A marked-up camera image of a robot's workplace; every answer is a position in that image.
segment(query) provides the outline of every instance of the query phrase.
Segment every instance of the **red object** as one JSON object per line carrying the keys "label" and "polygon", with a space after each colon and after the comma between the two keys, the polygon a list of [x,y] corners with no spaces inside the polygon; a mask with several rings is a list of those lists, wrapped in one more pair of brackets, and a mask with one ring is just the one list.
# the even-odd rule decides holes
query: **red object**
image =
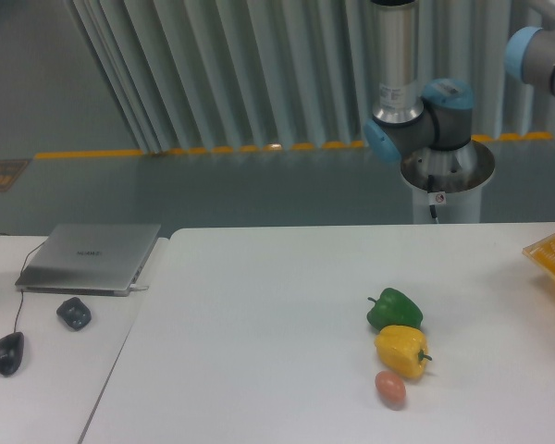
{"label": "red object", "polygon": [[395,373],[385,370],[376,375],[376,389],[387,401],[393,404],[401,404],[405,401],[405,383]]}

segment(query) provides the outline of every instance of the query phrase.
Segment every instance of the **wall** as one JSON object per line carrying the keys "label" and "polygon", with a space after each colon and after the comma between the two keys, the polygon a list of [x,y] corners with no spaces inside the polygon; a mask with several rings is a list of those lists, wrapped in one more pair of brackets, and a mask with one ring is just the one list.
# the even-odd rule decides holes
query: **wall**
{"label": "wall", "polygon": [[136,143],[67,0],[0,0],[0,159]]}

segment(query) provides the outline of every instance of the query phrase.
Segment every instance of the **cable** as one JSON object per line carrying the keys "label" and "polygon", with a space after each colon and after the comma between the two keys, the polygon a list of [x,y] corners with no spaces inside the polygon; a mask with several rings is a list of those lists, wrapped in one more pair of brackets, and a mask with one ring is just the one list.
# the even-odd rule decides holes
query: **cable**
{"label": "cable", "polygon": [[[429,176],[427,176],[427,193],[429,194],[430,192],[433,192],[433,191],[434,191],[434,176],[430,174]],[[438,212],[436,211],[435,205],[429,205],[429,214],[432,216],[432,219],[434,219],[437,224],[440,223],[438,219]]]}
{"label": "cable", "polygon": [[[44,241],[41,242],[39,245],[37,245],[35,248],[33,248],[29,252],[29,254],[27,254],[27,257],[25,257],[25,262],[23,263],[22,268],[20,269],[19,276],[22,275],[22,272],[25,269],[25,266],[27,265],[27,261],[29,260],[29,256],[31,256],[33,253],[35,253],[37,250],[39,250],[43,246],[44,243],[45,243]],[[24,293],[23,290],[21,290],[20,291],[20,305],[18,306],[17,317],[15,318],[15,328],[14,328],[13,333],[17,332],[17,323],[19,322],[20,310],[22,309],[22,303],[24,302],[24,300],[25,300],[25,293]]]}
{"label": "cable", "polygon": [[142,285],[142,286],[138,286],[135,284],[131,284],[129,286],[129,291],[147,291],[150,287],[148,287],[147,285]]}

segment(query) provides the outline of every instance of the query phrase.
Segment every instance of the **laptop lid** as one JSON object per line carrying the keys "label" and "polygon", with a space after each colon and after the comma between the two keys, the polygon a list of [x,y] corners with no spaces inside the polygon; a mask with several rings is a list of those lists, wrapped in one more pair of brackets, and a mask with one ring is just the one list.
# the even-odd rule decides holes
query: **laptop lid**
{"label": "laptop lid", "polygon": [[58,225],[15,283],[17,290],[127,296],[160,225]]}

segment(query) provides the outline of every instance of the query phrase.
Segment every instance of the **yellow bell pepper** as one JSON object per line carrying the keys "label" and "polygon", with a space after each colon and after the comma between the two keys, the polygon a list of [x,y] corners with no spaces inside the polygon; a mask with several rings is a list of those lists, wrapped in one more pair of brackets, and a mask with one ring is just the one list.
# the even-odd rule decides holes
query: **yellow bell pepper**
{"label": "yellow bell pepper", "polygon": [[426,336],[417,328],[388,326],[380,330],[374,340],[378,356],[402,376],[418,378],[424,373],[427,361]]}

